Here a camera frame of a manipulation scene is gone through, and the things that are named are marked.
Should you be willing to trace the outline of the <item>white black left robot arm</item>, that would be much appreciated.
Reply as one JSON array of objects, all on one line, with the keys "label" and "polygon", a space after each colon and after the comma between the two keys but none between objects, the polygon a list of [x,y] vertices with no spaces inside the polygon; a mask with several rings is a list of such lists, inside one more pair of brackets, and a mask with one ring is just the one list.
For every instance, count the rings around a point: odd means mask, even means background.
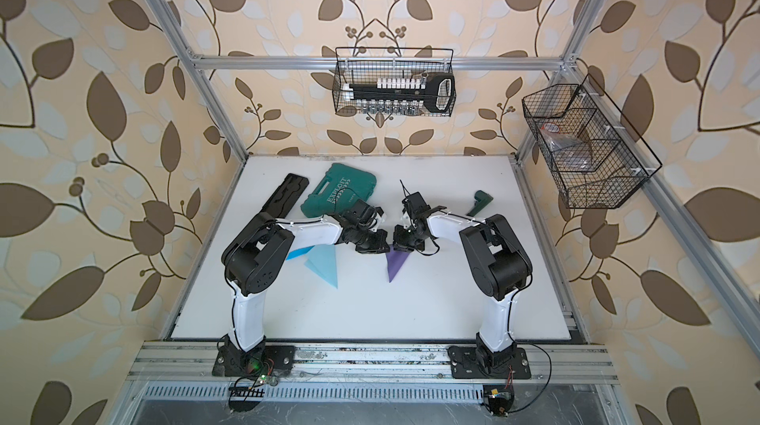
[{"label": "white black left robot arm", "polygon": [[279,219],[260,212],[224,251],[225,279],[234,292],[230,341],[249,353],[263,340],[265,294],[291,252],[321,245],[352,245],[359,254],[390,251],[388,233],[379,227],[381,207],[358,199],[341,213],[306,220]]}]

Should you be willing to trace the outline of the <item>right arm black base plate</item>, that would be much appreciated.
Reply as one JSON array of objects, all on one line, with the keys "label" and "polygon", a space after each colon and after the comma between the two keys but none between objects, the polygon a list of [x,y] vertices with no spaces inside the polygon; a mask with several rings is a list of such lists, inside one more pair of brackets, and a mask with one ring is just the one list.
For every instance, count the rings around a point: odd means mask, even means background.
[{"label": "right arm black base plate", "polygon": [[532,371],[523,348],[511,346],[492,353],[481,346],[447,348],[451,375],[455,379],[530,379]]}]

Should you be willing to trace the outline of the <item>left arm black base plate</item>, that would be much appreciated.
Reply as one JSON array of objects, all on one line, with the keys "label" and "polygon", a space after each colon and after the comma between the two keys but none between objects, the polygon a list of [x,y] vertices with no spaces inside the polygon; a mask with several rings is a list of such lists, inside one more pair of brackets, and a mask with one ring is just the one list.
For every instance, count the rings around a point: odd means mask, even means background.
[{"label": "left arm black base plate", "polygon": [[259,345],[243,352],[232,344],[220,343],[214,362],[214,377],[239,378],[288,376],[294,366],[294,346]]}]

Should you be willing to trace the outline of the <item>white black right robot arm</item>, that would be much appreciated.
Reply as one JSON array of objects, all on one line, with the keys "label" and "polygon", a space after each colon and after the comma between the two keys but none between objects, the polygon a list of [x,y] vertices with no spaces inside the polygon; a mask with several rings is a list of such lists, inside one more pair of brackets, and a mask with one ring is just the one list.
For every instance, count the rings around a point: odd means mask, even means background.
[{"label": "white black right robot arm", "polygon": [[419,193],[402,201],[404,223],[394,228],[393,249],[431,257],[426,243],[445,239],[457,243],[471,277],[491,298],[476,335],[476,358],[484,370],[494,370],[517,355],[511,331],[513,305],[532,283],[534,268],[526,249],[506,217],[478,219],[446,207],[431,207]]}]

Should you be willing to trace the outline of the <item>purple square paper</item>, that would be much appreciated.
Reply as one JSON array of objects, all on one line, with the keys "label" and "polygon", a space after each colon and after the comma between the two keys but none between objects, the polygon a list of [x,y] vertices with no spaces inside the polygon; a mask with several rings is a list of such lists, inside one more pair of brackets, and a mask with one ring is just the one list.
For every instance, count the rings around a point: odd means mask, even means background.
[{"label": "purple square paper", "polygon": [[391,250],[386,254],[388,282],[393,282],[410,256],[410,252]]}]

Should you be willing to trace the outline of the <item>light blue square paper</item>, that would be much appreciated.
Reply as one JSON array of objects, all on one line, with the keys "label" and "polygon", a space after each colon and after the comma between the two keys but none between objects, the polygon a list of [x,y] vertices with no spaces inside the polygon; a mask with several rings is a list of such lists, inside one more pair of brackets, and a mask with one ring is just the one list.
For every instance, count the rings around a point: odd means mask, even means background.
[{"label": "light blue square paper", "polygon": [[338,262],[334,245],[318,245],[306,254],[305,266],[333,288],[338,287]]}]

